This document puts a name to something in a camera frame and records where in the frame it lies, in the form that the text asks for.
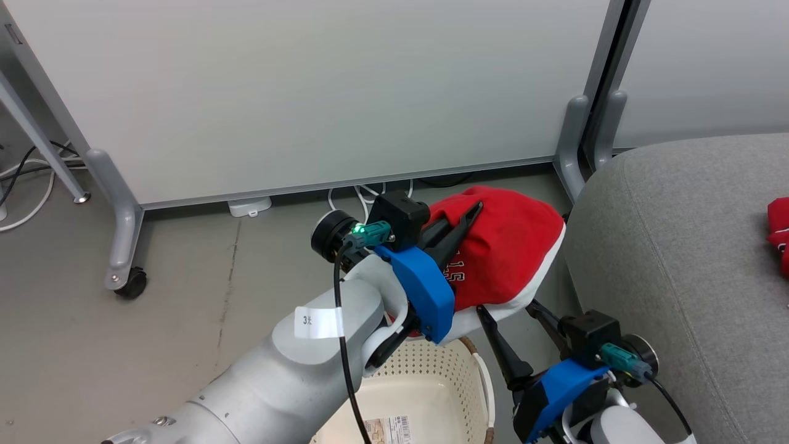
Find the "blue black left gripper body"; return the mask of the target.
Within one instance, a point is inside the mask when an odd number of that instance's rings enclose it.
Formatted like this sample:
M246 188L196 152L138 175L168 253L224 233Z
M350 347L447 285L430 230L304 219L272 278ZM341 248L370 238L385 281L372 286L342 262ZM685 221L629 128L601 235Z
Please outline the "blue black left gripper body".
M449 334L456 296L444 273L457 255L457 237L448 219L440 217L422 231L423 244L394 251L378 245L374 252L391 264L419 320L417 331L435 345Z

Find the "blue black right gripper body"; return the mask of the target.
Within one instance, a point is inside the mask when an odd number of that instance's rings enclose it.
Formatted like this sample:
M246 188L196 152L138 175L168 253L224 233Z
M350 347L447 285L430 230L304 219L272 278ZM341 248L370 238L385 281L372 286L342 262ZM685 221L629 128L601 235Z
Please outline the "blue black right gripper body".
M513 429L518 440L538 441L564 410L609 370L609 366L590 370L574 360L564 360L547 369L530 387L513 393Z

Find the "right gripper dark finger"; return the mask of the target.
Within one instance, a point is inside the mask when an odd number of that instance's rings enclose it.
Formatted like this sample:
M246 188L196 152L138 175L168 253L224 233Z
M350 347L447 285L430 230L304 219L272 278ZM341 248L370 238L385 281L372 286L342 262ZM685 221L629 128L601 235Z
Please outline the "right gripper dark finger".
M511 392L524 391L533 385L533 368L529 363L521 360L515 350L499 332L499 327L493 315L484 305L476 307L483 331L488 338L496 362L501 369L507 390Z
M532 302L525 307L525 310L530 317L537 320L544 331L547 332L550 340L552 340L558 352L560 352L560 356L569 356L570 347L566 342L566 337L564 337L561 331L560 318L556 317L546 306L536 300L532 300Z

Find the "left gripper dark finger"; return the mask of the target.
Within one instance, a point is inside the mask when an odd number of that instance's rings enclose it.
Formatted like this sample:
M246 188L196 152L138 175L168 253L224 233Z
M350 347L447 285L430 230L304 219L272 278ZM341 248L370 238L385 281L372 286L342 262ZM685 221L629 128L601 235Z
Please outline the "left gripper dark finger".
M475 205L472 205L462 216L460 216L459 222L457 222L442 239L431 246L431 258L434 259L442 272L446 270L451 264L454 256L457 255L460 245L481 213L483 207L484 203L481 200Z

